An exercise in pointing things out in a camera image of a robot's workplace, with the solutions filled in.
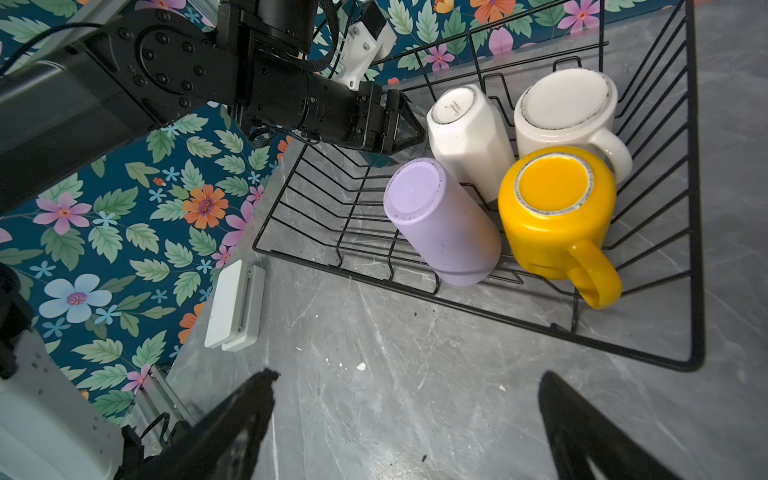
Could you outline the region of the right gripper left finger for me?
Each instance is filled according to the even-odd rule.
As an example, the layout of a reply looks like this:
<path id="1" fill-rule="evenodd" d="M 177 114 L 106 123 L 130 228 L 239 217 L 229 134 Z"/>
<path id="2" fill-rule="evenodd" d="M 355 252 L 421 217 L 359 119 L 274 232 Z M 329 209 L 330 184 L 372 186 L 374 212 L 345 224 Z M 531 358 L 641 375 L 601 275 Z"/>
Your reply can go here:
<path id="1" fill-rule="evenodd" d="M 258 463 L 275 407 L 279 373 L 264 369 L 178 436 L 162 453 L 145 458 L 140 439 L 123 429 L 118 479 L 249 479 Z"/>

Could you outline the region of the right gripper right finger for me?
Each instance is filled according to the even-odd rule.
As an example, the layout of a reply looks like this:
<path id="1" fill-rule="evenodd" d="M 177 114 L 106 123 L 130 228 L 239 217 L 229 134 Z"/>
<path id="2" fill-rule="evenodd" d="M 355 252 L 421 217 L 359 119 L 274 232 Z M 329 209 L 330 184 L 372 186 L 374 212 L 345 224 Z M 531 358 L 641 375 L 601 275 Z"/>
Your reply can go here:
<path id="1" fill-rule="evenodd" d="M 538 404 L 560 479 L 678 477 L 553 371 L 541 378 Z"/>

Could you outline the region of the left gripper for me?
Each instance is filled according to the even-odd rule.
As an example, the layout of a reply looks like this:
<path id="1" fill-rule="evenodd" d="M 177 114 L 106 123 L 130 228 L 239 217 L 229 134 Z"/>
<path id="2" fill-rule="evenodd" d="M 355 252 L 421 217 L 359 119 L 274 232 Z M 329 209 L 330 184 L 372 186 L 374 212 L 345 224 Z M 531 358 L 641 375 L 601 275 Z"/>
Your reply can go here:
<path id="1" fill-rule="evenodd" d="M 257 147 L 281 127 L 310 139 L 372 153 L 423 153 L 426 114 L 406 94 L 363 82 L 357 91 L 276 56 L 250 66 L 245 134 Z"/>

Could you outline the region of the cream white octagonal mug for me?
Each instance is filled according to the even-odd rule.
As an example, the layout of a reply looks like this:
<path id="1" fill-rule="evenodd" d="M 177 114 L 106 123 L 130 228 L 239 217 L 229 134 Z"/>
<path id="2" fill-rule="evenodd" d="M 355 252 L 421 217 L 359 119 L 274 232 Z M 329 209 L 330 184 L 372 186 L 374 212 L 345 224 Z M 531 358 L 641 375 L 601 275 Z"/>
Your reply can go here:
<path id="1" fill-rule="evenodd" d="M 487 203 L 498 199 L 516 162 L 504 120 L 476 85 L 443 93 L 427 113 L 433 156 L 459 182 L 470 183 Z"/>

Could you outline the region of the lilac plastic cup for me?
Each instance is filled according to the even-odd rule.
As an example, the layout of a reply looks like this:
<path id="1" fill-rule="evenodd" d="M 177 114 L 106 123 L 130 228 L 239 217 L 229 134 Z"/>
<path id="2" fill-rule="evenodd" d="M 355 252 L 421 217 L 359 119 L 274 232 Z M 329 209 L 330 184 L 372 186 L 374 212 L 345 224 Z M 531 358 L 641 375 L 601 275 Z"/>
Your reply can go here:
<path id="1" fill-rule="evenodd" d="M 500 260 L 498 227 L 435 159 L 402 165 L 387 184 L 383 207 L 401 235 L 449 285 L 478 284 Z"/>

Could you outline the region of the white mug red interior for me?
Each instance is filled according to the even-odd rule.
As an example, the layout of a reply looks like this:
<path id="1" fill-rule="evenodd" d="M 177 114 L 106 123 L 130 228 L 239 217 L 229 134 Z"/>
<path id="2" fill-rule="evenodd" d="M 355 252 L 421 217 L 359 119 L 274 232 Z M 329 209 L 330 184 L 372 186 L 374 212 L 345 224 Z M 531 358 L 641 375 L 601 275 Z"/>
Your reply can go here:
<path id="1" fill-rule="evenodd" d="M 618 90 L 607 75 L 585 69 L 555 71 L 529 86 L 514 107 L 518 156 L 573 146 L 598 155 L 617 184 L 633 169 L 625 143 L 613 132 Z"/>

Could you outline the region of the yellow plastic mug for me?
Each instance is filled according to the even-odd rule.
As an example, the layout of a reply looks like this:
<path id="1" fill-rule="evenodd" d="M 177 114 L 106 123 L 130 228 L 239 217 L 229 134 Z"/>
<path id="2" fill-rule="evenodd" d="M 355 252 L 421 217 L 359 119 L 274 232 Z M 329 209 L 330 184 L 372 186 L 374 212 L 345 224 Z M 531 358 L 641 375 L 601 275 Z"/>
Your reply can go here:
<path id="1" fill-rule="evenodd" d="M 601 310 L 623 290 L 602 251 L 616 202 L 612 172 L 595 154 L 571 146 L 535 151 L 506 173 L 498 195 L 516 262 L 548 280 L 569 280 Z"/>

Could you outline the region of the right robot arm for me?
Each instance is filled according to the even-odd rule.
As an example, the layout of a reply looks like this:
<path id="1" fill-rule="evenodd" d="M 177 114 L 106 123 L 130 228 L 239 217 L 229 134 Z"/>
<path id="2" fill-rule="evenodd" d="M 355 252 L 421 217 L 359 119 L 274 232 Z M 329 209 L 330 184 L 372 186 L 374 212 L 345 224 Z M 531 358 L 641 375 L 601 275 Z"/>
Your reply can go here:
<path id="1" fill-rule="evenodd" d="M 146 456 L 141 437 L 107 421 L 47 353 L 9 267 L 1 270 L 1 469 L 15 479 L 248 479 L 275 407 L 278 373 L 251 376 L 199 423 Z M 562 479 L 669 479 L 672 472 L 554 372 L 539 410 Z"/>

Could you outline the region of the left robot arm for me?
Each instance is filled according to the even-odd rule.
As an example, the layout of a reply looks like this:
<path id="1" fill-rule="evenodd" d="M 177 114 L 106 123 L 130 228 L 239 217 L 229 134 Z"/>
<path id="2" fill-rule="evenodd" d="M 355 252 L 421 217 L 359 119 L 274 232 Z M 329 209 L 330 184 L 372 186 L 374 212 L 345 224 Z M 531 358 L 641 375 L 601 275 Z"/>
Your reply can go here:
<path id="1" fill-rule="evenodd" d="M 1 70 L 1 208 L 10 211 L 115 149 L 209 101 L 224 104 L 256 148 L 277 133 L 393 155 L 426 131 L 405 94 L 346 87 L 309 58 L 330 1 L 225 1 L 214 31 L 149 9 L 104 24 L 48 55 Z"/>

